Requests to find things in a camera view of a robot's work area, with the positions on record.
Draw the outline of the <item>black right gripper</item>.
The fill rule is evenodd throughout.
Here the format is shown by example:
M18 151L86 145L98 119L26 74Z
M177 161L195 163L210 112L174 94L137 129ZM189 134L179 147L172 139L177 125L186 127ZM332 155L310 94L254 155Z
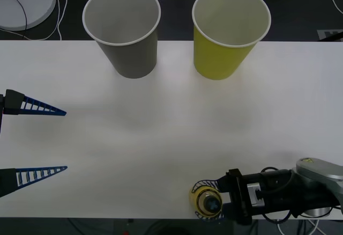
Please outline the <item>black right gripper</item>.
M225 203L213 216L206 216L200 210L196 210L195 214L202 222L233 219L239 224L248 225L253 216L287 210L285 219L288 219L295 203L294 183L295 174L292 170L273 168L268 171L265 168L259 173L242 175L238 169L232 169L219 179L197 181L191 189L195 192L200 187L210 187L219 192L228 192L231 203Z

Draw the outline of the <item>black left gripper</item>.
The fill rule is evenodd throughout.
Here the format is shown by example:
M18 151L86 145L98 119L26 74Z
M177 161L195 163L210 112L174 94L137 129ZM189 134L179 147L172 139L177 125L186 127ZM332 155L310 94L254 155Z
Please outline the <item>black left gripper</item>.
M66 116L66 112L45 102L28 97L15 90L6 90L0 94L0 131L4 114L7 115L52 115ZM1 169L1 197L9 195L57 173L65 171L67 166L5 168Z

